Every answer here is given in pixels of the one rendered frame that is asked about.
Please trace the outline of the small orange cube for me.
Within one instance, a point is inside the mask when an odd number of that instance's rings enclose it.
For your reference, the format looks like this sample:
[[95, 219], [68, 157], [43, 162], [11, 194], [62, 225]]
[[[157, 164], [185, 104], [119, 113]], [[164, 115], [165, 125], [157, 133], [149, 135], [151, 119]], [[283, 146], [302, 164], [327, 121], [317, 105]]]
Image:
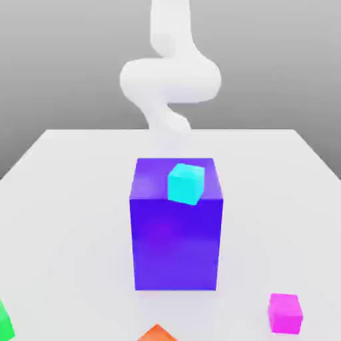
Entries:
[[146, 331], [137, 341], [178, 341], [174, 336], [169, 334], [162, 326], [155, 324]]

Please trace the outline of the small green cube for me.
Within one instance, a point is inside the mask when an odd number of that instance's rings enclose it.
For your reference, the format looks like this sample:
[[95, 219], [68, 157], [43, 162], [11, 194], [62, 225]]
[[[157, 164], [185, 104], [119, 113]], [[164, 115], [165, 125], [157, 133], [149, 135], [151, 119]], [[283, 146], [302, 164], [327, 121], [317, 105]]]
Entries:
[[15, 337], [15, 331], [11, 319], [0, 300], [0, 341], [10, 341]]

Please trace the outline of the small magenta cube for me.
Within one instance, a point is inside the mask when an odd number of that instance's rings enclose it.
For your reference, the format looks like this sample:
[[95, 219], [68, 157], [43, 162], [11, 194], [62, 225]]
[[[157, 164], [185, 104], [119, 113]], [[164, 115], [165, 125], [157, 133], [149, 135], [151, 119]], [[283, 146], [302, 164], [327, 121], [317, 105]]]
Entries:
[[299, 334], [303, 311], [295, 294], [272, 293], [268, 305], [270, 329], [277, 334]]

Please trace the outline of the large purple box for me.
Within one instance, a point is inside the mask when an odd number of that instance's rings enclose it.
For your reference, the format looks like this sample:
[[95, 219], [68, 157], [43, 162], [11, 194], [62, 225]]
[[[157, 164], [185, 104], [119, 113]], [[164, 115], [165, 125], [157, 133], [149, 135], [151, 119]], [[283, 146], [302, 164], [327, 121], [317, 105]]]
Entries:
[[[167, 198], [179, 163], [205, 169], [196, 205]], [[223, 195], [211, 158], [139, 158], [129, 197], [136, 290], [215, 290]]]

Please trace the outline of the small cyan cube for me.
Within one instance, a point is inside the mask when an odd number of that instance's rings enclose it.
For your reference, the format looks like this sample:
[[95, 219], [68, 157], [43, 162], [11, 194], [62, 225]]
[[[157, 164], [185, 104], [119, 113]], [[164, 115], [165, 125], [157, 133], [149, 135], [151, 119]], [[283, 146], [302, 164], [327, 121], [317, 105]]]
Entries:
[[178, 163], [167, 177], [167, 198], [195, 206], [204, 191], [205, 168]]

